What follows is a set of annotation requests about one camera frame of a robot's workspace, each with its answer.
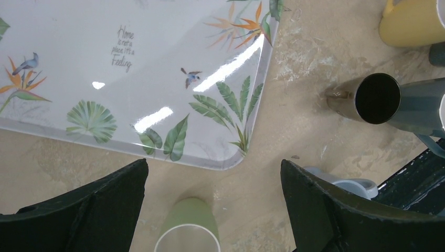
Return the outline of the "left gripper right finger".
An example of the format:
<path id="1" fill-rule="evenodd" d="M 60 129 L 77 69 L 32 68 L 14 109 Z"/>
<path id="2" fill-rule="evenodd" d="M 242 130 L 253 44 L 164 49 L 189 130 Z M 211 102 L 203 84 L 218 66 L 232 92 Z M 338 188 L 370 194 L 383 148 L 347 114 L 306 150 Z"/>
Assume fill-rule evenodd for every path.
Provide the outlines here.
<path id="1" fill-rule="evenodd" d="M 296 251 L 444 251 L 444 218 L 352 194 L 281 162 Z"/>

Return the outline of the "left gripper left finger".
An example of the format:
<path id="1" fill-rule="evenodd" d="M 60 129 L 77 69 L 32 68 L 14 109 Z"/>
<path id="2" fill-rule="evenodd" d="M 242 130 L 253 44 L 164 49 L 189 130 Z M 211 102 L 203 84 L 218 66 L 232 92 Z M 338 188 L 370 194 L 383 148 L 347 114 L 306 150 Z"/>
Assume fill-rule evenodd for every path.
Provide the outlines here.
<path id="1" fill-rule="evenodd" d="M 146 159 L 1 216 L 1 251 L 129 251 L 140 215 Z"/>

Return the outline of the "light grey mug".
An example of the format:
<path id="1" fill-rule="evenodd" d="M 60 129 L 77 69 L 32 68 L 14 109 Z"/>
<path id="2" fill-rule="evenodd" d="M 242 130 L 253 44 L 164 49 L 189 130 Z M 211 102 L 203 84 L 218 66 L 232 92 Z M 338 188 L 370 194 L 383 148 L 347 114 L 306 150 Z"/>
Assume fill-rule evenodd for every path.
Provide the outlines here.
<path id="1" fill-rule="evenodd" d="M 318 178 L 327 181 L 337 187 L 340 187 L 350 193 L 353 193 L 362 198 L 371 200 L 378 195 L 378 187 L 375 182 L 363 178 L 340 178 L 329 173 L 325 173 L 318 167 L 306 166 L 303 167 L 307 172 L 317 176 Z"/>

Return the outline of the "light green mug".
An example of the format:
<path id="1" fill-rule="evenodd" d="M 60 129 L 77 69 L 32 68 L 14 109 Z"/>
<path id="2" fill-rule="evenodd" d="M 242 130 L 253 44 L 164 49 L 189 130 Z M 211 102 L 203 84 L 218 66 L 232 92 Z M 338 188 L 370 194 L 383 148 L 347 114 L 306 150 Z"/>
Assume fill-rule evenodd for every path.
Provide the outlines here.
<path id="1" fill-rule="evenodd" d="M 177 202 L 161 226 L 154 251 L 221 251 L 211 207 L 196 197 Z"/>

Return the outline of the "brown small mug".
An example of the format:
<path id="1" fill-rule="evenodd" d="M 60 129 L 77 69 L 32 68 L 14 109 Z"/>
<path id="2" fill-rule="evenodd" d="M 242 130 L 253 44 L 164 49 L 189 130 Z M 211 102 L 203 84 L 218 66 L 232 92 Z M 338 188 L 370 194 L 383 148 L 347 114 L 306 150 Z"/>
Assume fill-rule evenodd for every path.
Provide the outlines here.
<path id="1" fill-rule="evenodd" d="M 387 73 L 373 73 L 344 82 L 324 93 L 328 107 L 339 115 L 369 124 L 383 124 L 401 101 L 398 81 Z"/>

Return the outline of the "dark grey mug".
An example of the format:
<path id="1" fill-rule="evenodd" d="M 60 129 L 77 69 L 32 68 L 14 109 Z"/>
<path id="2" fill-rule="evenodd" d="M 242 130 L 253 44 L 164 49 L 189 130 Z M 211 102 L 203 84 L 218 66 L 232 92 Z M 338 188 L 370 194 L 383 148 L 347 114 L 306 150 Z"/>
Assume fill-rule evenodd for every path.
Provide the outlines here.
<path id="1" fill-rule="evenodd" d="M 435 155 L 444 158 L 444 148 L 432 137 L 444 139 L 444 78 L 400 86 L 401 101 L 388 124 L 413 133 Z"/>

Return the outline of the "yellow mug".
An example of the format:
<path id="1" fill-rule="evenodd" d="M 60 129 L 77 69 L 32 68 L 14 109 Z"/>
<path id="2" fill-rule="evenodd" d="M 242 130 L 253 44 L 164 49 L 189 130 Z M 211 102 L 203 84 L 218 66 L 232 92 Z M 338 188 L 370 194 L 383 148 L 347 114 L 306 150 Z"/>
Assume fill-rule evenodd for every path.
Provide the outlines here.
<path id="1" fill-rule="evenodd" d="M 378 32 L 381 40 L 393 47 L 444 42 L 444 1 L 387 1 Z"/>

